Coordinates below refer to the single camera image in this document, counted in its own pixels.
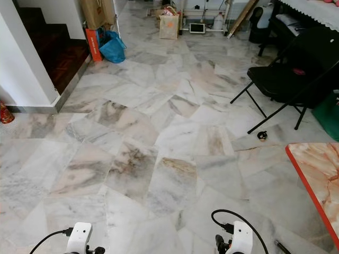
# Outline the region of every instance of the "chair seat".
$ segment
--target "chair seat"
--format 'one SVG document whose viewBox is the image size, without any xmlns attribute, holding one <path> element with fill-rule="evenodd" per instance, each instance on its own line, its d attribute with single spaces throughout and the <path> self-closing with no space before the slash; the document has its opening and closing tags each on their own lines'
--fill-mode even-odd
<svg viewBox="0 0 339 254">
<path fill-rule="evenodd" d="M 297 75 L 286 65 L 252 67 L 247 75 L 264 95 L 281 103 L 290 100 L 311 81 L 307 74 Z M 303 103 L 305 99 L 301 96 L 295 103 Z"/>
</svg>

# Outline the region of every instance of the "blue plastic bag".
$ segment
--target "blue plastic bag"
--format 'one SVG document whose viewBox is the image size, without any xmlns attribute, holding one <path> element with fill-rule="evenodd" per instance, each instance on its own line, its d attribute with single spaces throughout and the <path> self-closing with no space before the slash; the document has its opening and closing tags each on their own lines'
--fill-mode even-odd
<svg viewBox="0 0 339 254">
<path fill-rule="evenodd" d="M 124 49 L 126 48 L 119 35 L 113 31 L 106 31 L 106 39 L 108 42 L 99 48 L 101 54 L 115 64 L 123 62 L 125 58 Z"/>
</svg>

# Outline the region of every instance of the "wooden stair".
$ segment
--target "wooden stair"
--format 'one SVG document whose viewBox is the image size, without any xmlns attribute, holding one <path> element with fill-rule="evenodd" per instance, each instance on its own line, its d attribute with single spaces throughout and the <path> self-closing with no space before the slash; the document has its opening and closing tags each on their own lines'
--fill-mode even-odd
<svg viewBox="0 0 339 254">
<path fill-rule="evenodd" d="M 89 54 L 86 40 L 71 39 L 66 24 L 46 24 L 41 8 L 20 7 L 19 16 L 61 94 Z"/>
</svg>

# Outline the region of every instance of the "black chair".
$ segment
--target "black chair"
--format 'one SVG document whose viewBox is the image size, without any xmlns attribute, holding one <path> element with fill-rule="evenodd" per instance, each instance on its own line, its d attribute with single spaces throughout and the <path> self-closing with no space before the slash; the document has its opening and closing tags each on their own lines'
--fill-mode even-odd
<svg viewBox="0 0 339 254">
<path fill-rule="evenodd" d="M 248 134 L 288 105 L 300 113 L 295 127 L 297 130 L 306 109 L 316 106 L 338 87 L 338 66 L 339 33 L 323 27 L 308 29 L 296 37 L 269 66 L 248 69 L 247 74 L 252 81 L 230 103 L 246 92 L 265 117 Z M 266 116 L 248 92 L 253 84 L 271 100 L 284 104 Z"/>
</svg>

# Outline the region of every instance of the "small round object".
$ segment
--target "small round object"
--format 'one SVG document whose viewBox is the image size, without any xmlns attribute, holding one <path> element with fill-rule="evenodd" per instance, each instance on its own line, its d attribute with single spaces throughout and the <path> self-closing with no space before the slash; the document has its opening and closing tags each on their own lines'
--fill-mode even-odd
<svg viewBox="0 0 339 254">
<path fill-rule="evenodd" d="M 261 142 L 265 142 L 266 139 L 267 139 L 267 131 L 261 131 L 258 133 L 257 135 L 258 139 L 261 141 Z"/>
</svg>

